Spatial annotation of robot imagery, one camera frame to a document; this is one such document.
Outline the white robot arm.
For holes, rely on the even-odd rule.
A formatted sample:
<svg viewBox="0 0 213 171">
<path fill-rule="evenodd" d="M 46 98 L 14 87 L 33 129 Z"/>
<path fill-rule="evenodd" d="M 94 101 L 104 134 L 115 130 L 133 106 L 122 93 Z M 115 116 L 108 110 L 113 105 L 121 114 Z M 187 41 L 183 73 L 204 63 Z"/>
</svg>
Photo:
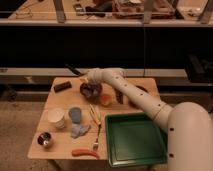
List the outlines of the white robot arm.
<svg viewBox="0 0 213 171">
<path fill-rule="evenodd" d="M 213 171 L 213 121 L 199 104 L 175 107 L 128 82 L 121 68 L 94 68 L 89 83 L 106 83 L 126 95 L 168 135 L 168 171 Z"/>
</svg>

